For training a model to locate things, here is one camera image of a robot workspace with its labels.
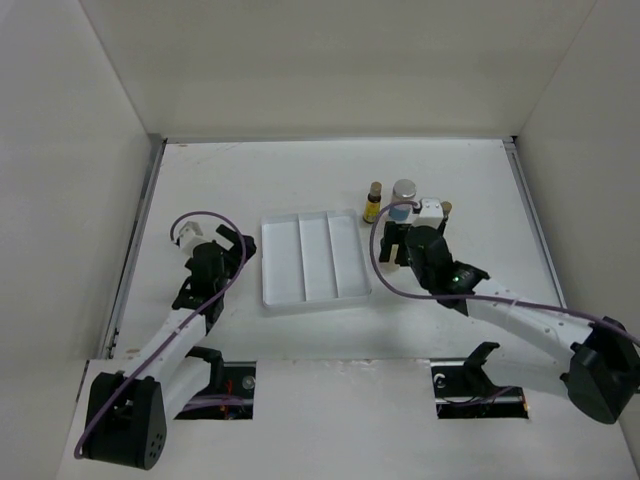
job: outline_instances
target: clear container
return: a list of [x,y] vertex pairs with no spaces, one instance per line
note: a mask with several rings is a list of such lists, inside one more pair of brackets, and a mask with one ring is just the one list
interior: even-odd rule
[[[391,203],[406,202],[416,198],[416,184],[403,178],[393,185]],[[411,205],[398,205],[389,209],[389,218],[395,222],[404,222],[409,218]]]

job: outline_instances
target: bottle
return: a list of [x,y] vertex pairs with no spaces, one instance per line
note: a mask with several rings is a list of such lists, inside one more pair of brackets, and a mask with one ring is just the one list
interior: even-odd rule
[[[406,202],[416,197],[416,184],[411,180],[403,178],[398,180],[393,186],[393,194],[391,195],[391,203]],[[398,205],[389,209],[389,217],[396,222],[404,222],[409,218],[411,205]]]
[[362,219],[367,223],[373,223],[378,213],[380,213],[380,200],[382,200],[382,184],[373,182],[367,196],[367,203],[364,207]]

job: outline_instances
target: yellow label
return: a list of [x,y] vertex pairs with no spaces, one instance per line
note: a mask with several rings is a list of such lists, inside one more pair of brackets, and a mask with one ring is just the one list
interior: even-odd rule
[[378,213],[380,213],[380,202],[373,203],[367,200],[367,204],[364,207],[364,215],[362,215],[364,221],[373,223]]

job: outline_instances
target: white tray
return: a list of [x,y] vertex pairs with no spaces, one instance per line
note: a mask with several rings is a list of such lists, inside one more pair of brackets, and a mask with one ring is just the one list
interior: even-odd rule
[[262,218],[262,299],[274,312],[336,308],[368,299],[354,210]]

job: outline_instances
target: white wall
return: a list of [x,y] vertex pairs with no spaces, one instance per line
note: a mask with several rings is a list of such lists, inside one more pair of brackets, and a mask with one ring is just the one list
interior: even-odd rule
[[0,3],[0,477],[55,475],[149,142],[77,0]]
[[[599,0],[518,146],[570,305],[640,335],[640,2]],[[640,401],[623,430],[640,464]]]
[[520,131],[593,0],[82,0],[147,131]]

